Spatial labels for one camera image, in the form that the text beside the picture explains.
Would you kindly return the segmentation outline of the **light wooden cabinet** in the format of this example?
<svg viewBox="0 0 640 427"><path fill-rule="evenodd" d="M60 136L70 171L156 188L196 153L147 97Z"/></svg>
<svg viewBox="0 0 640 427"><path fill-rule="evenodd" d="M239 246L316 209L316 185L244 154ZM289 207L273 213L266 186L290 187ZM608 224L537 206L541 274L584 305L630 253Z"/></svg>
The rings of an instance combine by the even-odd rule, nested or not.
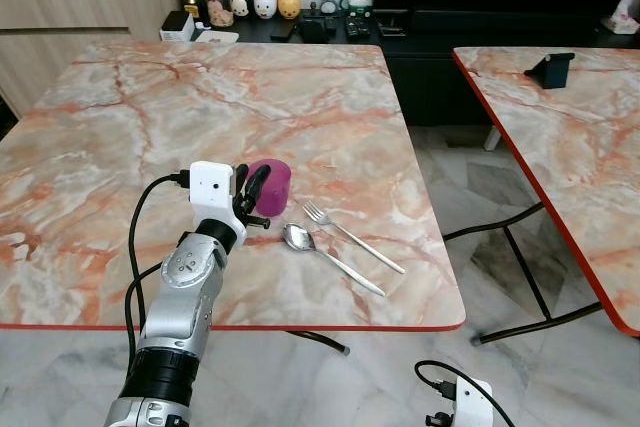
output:
<svg viewBox="0 0 640 427"><path fill-rule="evenodd" d="M159 40L179 0L0 0L0 99L17 117L99 40Z"/></svg>

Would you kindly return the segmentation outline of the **black soundbar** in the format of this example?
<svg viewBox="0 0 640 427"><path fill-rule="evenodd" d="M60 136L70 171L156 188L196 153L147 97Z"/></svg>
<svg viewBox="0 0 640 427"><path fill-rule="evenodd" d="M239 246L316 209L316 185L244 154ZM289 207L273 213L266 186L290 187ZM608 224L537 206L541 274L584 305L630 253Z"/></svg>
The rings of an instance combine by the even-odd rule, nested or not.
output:
<svg viewBox="0 0 640 427"><path fill-rule="evenodd" d="M451 33L584 33L602 26L595 16L558 14L518 14L497 11L449 11L413 8L401 15L411 31L451 31Z"/></svg>

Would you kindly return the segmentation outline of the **black metal table leg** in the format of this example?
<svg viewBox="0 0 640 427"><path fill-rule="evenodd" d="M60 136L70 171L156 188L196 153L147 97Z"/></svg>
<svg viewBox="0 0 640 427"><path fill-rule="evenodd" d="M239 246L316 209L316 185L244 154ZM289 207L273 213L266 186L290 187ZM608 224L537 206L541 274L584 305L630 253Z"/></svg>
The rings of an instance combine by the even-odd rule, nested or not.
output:
<svg viewBox="0 0 640 427"><path fill-rule="evenodd" d="M349 353L351 353L351 349L349 349L347 345L338 343L338 341L333 339L333 337L317 334L317 332L314 331L289 330L288 334L328 346L328 348L339 351L339 353L344 355L344 357L348 357Z"/></svg>

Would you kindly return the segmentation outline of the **silver metal fork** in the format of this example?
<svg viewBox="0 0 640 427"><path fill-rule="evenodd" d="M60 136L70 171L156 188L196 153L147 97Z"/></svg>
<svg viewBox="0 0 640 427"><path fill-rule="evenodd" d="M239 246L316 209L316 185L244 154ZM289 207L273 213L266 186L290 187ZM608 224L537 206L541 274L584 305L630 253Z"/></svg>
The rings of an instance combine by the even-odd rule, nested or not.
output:
<svg viewBox="0 0 640 427"><path fill-rule="evenodd" d="M358 245L358 247L364 248L367 253L372 255L372 257L375 257L376 259L378 259L378 261L385 264L385 266L392 268L392 270L396 271L397 273L401 273L401 275L404 275L404 273L406 273L406 270L404 270L403 267L399 266L398 263L392 261L392 259L387 257L387 255L381 254L378 249L371 247L371 245L367 244L365 240L358 238L358 236L353 234L353 232L344 229L344 227L340 226L339 223L332 220L332 218L328 216L328 213L321 211L321 209L319 207L316 207L315 204L311 202L311 200L306 200L306 202L302 204L302 208L303 212L305 212L306 215L310 217L311 220L315 223L319 223L319 225L321 226L333 227L333 229L337 229L339 232L342 232L342 234L346 235L349 240Z"/></svg>

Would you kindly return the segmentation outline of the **pink tissue box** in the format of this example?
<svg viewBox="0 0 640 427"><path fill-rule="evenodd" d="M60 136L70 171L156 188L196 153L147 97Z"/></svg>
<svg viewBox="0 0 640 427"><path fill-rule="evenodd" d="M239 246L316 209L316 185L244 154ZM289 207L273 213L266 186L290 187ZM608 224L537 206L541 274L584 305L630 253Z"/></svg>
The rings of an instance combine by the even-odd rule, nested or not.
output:
<svg viewBox="0 0 640 427"><path fill-rule="evenodd" d="M621 0L611 16L603 21L603 25L616 35L634 35L640 29L639 20L631 15L635 0Z"/></svg>

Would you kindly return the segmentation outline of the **black phone stand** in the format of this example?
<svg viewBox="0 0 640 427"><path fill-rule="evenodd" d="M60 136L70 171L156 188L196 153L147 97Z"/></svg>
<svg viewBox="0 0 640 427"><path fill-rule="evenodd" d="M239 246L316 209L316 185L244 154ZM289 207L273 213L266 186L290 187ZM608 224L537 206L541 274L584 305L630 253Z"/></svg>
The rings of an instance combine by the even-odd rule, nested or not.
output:
<svg viewBox="0 0 640 427"><path fill-rule="evenodd" d="M524 75L534 80L540 88L561 89L567 85L571 62L575 58L576 53L573 52L549 53L526 70Z"/></svg>

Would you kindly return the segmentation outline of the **small white box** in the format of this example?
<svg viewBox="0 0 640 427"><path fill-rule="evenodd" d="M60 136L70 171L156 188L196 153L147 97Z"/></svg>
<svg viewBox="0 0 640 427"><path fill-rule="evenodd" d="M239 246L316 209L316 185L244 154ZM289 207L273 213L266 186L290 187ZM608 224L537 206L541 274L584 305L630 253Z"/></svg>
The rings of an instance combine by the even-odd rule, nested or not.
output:
<svg viewBox="0 0 640 427"><path fill-rule="evenodd" d="M169 12L160 26L159 37L165 42L192 42L196 37L195 17L184 10Z"/></svg>

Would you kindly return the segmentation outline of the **silver metal spoon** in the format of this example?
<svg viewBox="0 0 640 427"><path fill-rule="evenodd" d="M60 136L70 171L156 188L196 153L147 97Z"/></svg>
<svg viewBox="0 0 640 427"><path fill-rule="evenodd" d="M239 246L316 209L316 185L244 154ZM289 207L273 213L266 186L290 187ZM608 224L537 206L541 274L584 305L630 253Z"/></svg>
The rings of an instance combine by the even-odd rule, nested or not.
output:
<svg viewBox="0 0 640 427"><path fill-rule="evenodd" d="M360 272L353 270L353 268L349 267L348 264L340 261L340 259L334 257L334 255L325 252L324 249L317 247L310 231L303 229L303 227L297 225L297 223L287 223L287 225L284 226L283 239L289 248L298 250L298 252L314 252L317 255L321 255L321 257L324 257L326 261L332 262L334 266L337 267L338 270L342 271L344 275L349 277L349 279L356 281L357 284L362 287L366 287L366 289L371 291L371 293L379 296L387 295L378 285L375 285L374 282L366 279L366 277L362 276Z"/></svg>

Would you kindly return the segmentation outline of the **red-lidded glass jar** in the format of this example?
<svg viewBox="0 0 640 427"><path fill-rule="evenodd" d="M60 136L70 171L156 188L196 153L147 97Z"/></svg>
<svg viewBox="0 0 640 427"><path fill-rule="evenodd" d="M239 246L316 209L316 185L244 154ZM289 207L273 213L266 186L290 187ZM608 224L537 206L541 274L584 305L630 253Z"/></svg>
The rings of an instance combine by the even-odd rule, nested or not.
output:
<svg viewBox="0 0 640 427"><path fill-rule="evenodd" d="M212 28L230 28L236 20L230 8L230 0L205 0L207 20Z"/></svg>

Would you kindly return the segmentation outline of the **purple plastic cup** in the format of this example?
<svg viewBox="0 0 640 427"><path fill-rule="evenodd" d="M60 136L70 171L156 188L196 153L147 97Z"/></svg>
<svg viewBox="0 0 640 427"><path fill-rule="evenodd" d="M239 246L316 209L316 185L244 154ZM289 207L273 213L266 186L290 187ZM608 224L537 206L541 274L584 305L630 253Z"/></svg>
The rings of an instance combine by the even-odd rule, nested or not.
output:
<svg viewBox="0 0 640 427"><path fill-rule="evenodd" d="M283 215L291 190L291 167L280 159L260 159L250 165L250 174L256 174L262 166L269 167L269 174L262 183L259 200L255 206L257 216L275 218Z"/></svg>

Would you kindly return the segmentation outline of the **black folding table leg frame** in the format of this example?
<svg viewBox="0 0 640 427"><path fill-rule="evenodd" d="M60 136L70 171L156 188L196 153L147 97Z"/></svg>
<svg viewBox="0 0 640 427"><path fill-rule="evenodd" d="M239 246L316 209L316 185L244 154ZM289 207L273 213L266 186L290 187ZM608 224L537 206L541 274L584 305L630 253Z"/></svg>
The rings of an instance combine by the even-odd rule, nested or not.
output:
<svg viewBox="0 0 640 427"><path fill-rule="evenodd" d="M576 319L588 317L590 316L590 314L603 311L602 303L595 302L593 304L585 305L585 307L576 309L576 311L572 311L567 314L561 314L561 316L553 316L553 314L550 313L550 308L547 304L547 300L545 300L543 294L541 294L540 286L538 285L538 282L536 282L535 277L532 276L532 272L529 268L529 263L526 262L524 254L522 254L520 248L518 248L517 241L515 240L515 235L513 235L511 231L511 226L513 225L513 223L525 220L525 218L534 215L534 213L540 211L540 209L543 208L544 204L538 202L535 203L534 206L526 208L525 211L518 213L518 215L506 218L506 220L493 223L480 223L480 225L466 227L466 229L448 232L448 234L443 235L443 239L445 241L449 241L456 238L462 238L462 236L475 234L475 232L485 232L498 229L502 231L504 236L506 236L509 248L511 248L513 255L515 255L518 267L520 267L521 272L524 273L526 284L527 286L529 286L531 294L532 296L534 296L535 302L538 303L539 311L543 313L544 316L543 321L530 323L530 325L504 328L504 330L493 332L493 334L477 335L476 337L474 337L474 339L472 339L472 344L480 346L484 344L495 343L495 341L508 339L508 337L517 337L525 334L532 334L532 332L548 330L548 328L567 325L567 323L576 321Z"/></svg>

